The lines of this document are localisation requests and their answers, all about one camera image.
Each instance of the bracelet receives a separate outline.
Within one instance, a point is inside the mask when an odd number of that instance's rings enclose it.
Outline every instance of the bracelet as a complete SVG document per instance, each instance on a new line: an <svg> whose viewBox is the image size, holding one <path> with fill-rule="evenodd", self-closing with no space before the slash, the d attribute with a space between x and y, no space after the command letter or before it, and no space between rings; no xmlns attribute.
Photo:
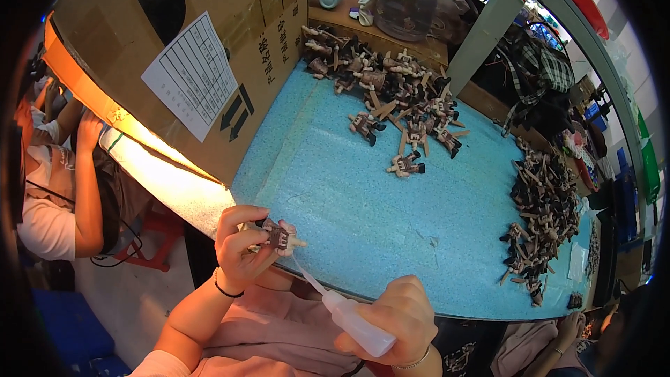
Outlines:
<svg viewBox="0 0 670 377"><path fill-rule="evenodd" d="M430 353L430 344L428 345L428 348L425 350L425 354L423 355L423 358L420 359L418 362L415 362L415 363L412 364L412 365L392 365L391 367L392 367L392 368L397 368L398 370L408 370L408 369L410 369L410 368L414 368L414 367L416 367L417 365L421 364L421 363L423 362L423 360L425 360L426 358L428 358L428 354L429 354L429 353Z"/></svg>
<svg viewBox="0 0 670 377"><path fill-rule="evenodd" d="M226 296L226 297L230 297L230 298L240 298L240 297L242 297L242 296L245 294L244 291L242 291L242 292L239 293L238 295L231 295L231 294L228 294L228 293L226 293L225 291L223 291L223 290L221 289L221 287L218 286L218 282L217 282L217 280L216 280L216 273L217 273L218 270L220 270L220 269L221 269L221 267L220 267L220 266L217 266L217 267L214 269L214 272L212 273L212 278L214 278L214 285L216 286L216 288L217 288L219 291L221 291L221 293L222 293L224 296Z"/></svg>

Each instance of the pile of toy figures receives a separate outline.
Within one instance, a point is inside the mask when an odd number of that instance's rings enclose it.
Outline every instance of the pile of toy figures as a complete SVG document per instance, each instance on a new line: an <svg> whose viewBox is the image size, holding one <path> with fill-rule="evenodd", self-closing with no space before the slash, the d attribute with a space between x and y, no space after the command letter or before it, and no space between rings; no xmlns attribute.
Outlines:
<svg viewBox="0 0 670 377"><path fill-rule="evenodd" d="M382 55L372 52L367 43L353 38L337 37L330 27L317 29L303 26L306 51L304 58L317 79L335 79L335 92L351 91L355 87L364 89L363 103L368 112L349 115L349 129L358 132L374 146L375 131L383 131L389 120L402 133L398 155L391 160L388 172L398 177L411 173L424 173L423 163L414 163L421 157L417 147L421 145L429 155L429 135L434 136L451 155L456 156L461 147L457 137L468 130L450 132L448 125L464 128L458 121L457 103L449 92L450 78L419 64L407 49L392 58L390 52ZM405 146L412 152L405 155Z"/></svg>
<svg viewBox="0 0 670 377"><path fill-rule="evenodd" d="M581 309L583 303L582 293L572 293L570 299L567 301L567 309Z"/></svg>
<svg viewBox="0 0 670 377"><path fill-rule="evenodd" d="M534 151L523 138L516 145L524 152L522 161L514 161L519 171L510 197L527 222L528 231L518 223L512 223L507 234L500 238L509 242L509 258L504 263L507 272L500 285L510 273L520 278L512 282L525 284L531 293L532 306L541 306L544 290L540 275L547 271L551 259L558 259L559 247L579 233L580 218L577 212L578 198L575 182L570 178L570 169L559 155Z"/></svg>
<svg viewBox="0 0 670 377"><path fill-rule="evenodd" d="M591 276L600 263L600 239L596 233L596 222L591 221L591 239L589 241L588 261L586 262L586 276Z"/></svg>

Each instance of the hand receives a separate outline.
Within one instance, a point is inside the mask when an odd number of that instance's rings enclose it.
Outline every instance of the hand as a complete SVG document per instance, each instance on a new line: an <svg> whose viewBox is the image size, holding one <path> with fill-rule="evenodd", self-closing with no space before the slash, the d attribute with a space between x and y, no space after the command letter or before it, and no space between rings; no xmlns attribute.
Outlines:
<svg viewBox="0 0 670 377"><path fill-rule="evenodd" d="M77 153L93 153L102 129L103 122L100 121L100 118L96 117L90 110L86 110L81 121L79 121Z"/></svg>
<svg viewBox="0 0 670 377"><path fill-rule="evenodd" d="M435 335L435 312L423 284L415 275L402 276L389 283L372 305L359 305L366 321L394 335L398 340L386 354L374 358L346 332L335 339L335 348L352 352L363 360L386 365L412 365L423 358Z"/></svg>
<svg viewBox="0 0 670 377"><path fill-rule="evenodd" d="M586 316L581 311L574 311L561 322L556 337L559 349L564 351L572 345L578 336L582 335Z"/></svg>
<svg viewBox="0 0 670 377"><path fill-rule="evenodd" d="M269 209L254 205L235 205L221 213L214 249L226 281L219 282L218 285L226 293L241 293L279 258L269 246L262 247L257 254L251 254L247 250L251 245L265 243L270 237L267 231L238 229L239 224L262 220L268 213Z"/></svg>
<svg viewBox="0 0 670 377"><path fill-rule="evenodd" d="M50 77L49 80L47 80L46 83L46 96L45 100L48 102L53 102L55 97L57 95L60 95L60 87L62 86L62 83L54 77Z"/></svg>

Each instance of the dark hair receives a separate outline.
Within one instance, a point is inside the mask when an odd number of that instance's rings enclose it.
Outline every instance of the dark hair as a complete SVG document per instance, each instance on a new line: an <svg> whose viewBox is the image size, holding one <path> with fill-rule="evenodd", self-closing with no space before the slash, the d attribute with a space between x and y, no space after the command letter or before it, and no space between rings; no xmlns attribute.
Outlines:
<svg viewBox="0 0 670 377"><path fill-rule="evenodd" d="M27 60L23 74L21 76L21 83L19 84L19 96L16 99L16 106L19 105L21 99L28 91L33 82L42 79L46 73L46 62L39 58L39 52L44 48L44 43L38 45L38 52L32 59Z"/></svg>
<svg viewBox="0 0 670 377"><path fill-rule="evenodd" d="M621 313L624 316L624 325L628 326L631 322L632 315L635 310L637 310L642 301L645 299L647 293L649 292L649 286L641 285L628 294L621 296L619 301L618 313Z"/></svg>

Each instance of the red stool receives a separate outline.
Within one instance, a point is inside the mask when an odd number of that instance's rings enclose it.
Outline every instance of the red stool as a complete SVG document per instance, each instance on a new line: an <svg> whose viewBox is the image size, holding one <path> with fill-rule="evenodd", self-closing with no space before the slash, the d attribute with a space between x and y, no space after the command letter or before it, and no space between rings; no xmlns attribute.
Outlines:
<svg viewBox="0 0 670 377"><path fill-rule="evenodd" d="M151 259L146 259L138 245L133 240L130 245L124 247L121 252L114 255L114 259L125 260L126 263L145 266L146 268L157 269L163 272L170 270L170 265L165 263L165 259L170 255L172 246L177 239L184 235L184 221L176 214L168 211L167 214L161 214L154 211L149 211L144 217L142 231L153 230L165 234L165 241L163 245L158 248L156 254ZM137 255L128 256L130 247Z"/></svg>

